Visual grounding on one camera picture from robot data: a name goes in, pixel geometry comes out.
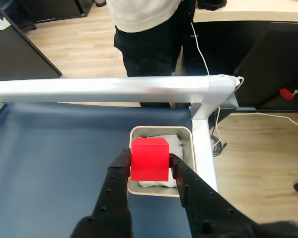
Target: white cable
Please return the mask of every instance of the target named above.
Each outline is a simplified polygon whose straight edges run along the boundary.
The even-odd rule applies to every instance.
[[[197,38],[197,35],[195,34],[195,30],[194,30],[194,27],[193,27],[193,24],[192,24],[192,23],[191,23],[191,26],[192,26],[193,33],[194,33],[195,42],[197,43],[197,48],[198,48],[198,51],[199,51],[200,55],[202,56],[202,59],[203,59],[203,62],[204,62],[205,68],[207,69],[208,75],[210,75],[210,73],[209,73],[209,69],[208,69],[208,66],[207,66],[207,63],[205,62],[204,56],[203,56],[203,54],[202,54],[202,53],[201,53],[201,51],[200,51],[200,48],[199,48],[199,43],[198,43],[198,38]]]
[[[234,92],[236,92],[243,84],[244,78],[243,77],[237,77],[237,80],[241,80],[240,84],[235,88]]]
[[[290,119],[289,117],[286,117],[286,116],[278,116],[278,115],[266,114],[266,113],[234,113],[234,114],[230,114],[230,115],[236,116],[236,115],[254,115],[254,114],[260,114],[260,115],[264,115],[264,116],[271,116],[271,117],[277,117],[277,118],[286,118],[298,126],[297,122],[293,121],[292,119]]]
[[[215,122],[215,129],[217,130],[217,132],[218,132],[218,134],[219,134],[220,137],[219,137],[219,141],[218,141],[217,143],[215,143],[215,144],[212,146],[212,148],[214,148],[214,147],[220,142],[220,140],[221,140],[221,134],[220,134],[220,132],[219,132],[219,130],[218,130],[218,120],[219,120],[220,111],[221,111],[221,109],[220,109],[220,107],[219,107],[217,120],[216,120],[216,122]]]

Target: white shirt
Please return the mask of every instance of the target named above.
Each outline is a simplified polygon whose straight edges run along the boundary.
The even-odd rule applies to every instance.
[[[167,21],[181,0],[107,0],[111,18],[124,32],[140,32]]]

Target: white towel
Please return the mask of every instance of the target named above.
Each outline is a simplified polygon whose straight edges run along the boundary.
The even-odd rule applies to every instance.
[[[170,154],[175,154],[181,160],[183,160],[182,141],[178,138],[177,135],[159,135],[159,136],[152,136],[152,138],[164,138],[169,143],[169,153]],[[168,180],[168,182],[138,181],[138,183],[142,187],[151,187],[151,186],[175,187],[177,185],[175,179],[173,179],[173,177],[172,177],[171,168],[169,168],[169,180]]]

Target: red cube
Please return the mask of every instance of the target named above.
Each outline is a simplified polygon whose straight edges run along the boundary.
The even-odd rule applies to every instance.
[[[169,144],[164,138],[136,138],[131,149],[132,181],[168,181]]]

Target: aluminum frame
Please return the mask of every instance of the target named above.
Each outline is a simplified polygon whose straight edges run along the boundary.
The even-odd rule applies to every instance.
[[[218,190],[209,115],[236,87],[229,75],[33,79],[0,81],[1,102],[176,102],[192,103],[193,144],[198,175]]]

